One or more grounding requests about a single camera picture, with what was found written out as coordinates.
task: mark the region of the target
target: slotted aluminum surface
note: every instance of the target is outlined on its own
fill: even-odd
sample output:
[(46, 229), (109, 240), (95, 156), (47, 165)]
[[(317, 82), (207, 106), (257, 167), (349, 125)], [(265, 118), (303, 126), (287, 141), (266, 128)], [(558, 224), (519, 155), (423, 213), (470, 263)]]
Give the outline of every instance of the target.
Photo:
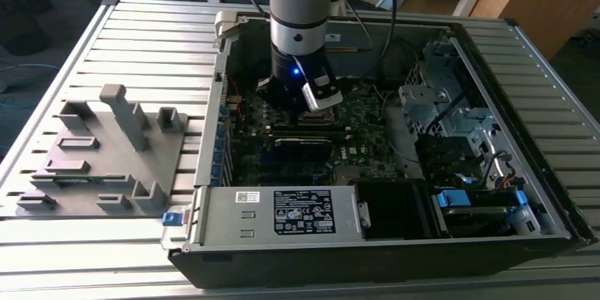
[[(215, 55), (213, 21), (225, 9), (250, 11), (239, 5), (149, 0), (119, 0), (115, 6), (101, 7), (0, 167), (0, 195), (27, 187), (26, 172), (41, 165), (53, 133), (61, 128), (51, 117), (59, 101), (94, 100), (103, 83), (121, 83), (127, 99), (142, 102), (143, 111), (169, 103), (190, 116), (170, 199), (173, 204), (189, 202)], [(378, 13), (362, 15), (382, 18)], [(590, 225), (600, 228), (597, 124), (518, 29), (502, 20), (399, 18), (463, 25), (574, 202)], [(99, 102), (90, 105), (105, 109)], [(485, 288), (487, 296), (499, 296), (518, 294), (522, 284), (538, 285), (531, 288), (537, 295), (545, 292), (550, 298), (566, 292), (569, 282), (577, 282), (579, 289), (600, 288), (595, 245), (569, 256), (530, 261), (487, 278), (206, 291), (194, 289), (171, 267), (158, 243), (161, 233), (157, 219), (0, 222), (0, 292), (6, 292), (0, 298), (305, 298), (435, 289), (443, 299), (479, 299), (478, 292), (459, 289)]]

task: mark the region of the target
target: metal bracket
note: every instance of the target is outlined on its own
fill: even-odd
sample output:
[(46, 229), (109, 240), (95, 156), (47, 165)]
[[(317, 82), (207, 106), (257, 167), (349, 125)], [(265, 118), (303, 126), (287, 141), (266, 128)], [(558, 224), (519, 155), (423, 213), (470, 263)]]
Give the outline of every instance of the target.
[(487, 108), (458, 108), (449, 117), (450, 130), (454, 133), (470, 133), (473, 129), (489, 118)]
[(214, 35), (217, 39), (223, 39), (234, 34), (238, 25), (235, 11), (219, 11), (214, 18)]
[(406, 84), (398, 89), (403, 112), (414, 121), (427, 121), (434, 113), (434, 103), (447, 103), (447, 93), (442, 88)]

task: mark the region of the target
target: blue tab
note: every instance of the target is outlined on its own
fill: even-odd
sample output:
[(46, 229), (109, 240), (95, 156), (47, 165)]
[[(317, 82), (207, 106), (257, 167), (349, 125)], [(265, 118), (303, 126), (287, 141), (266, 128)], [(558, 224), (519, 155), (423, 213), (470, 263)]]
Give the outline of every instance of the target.
[(229, 109), (226, 107), (218, 107), (218, 115), (221, 117), (227, 117), (229, 116)]
[(518, 200), (518, 204), (525, 205), (529, 203), (529, 200), (526, 199), (526, 195), (521, 190), (515, 191), (515, 199)]
[(225, 141), (223, 140), (215, 140), (214, 141), (214, 149), (222, 150), (225, 147)]
[(178, 212), (165, 212), (162, 214), (162, 226), (181, 226), (183, 225), (183, 214)]
[(221, 127), (215, 130), (215, 137), (221, 138), (225, 136), (225, 129)]
[(222, 153), (214, 152), (213, 153), (213, 163), (221, 164), (222, 163)]
[(439, 207), (470, 207), (469, 196), (463, 190), (443, 190), (437, 193)]
[(218, 177), (221, 174), (221, 167), (218, 165), (213, 165), (209, 170), (209, 174), (211, 175), (211, 177)]

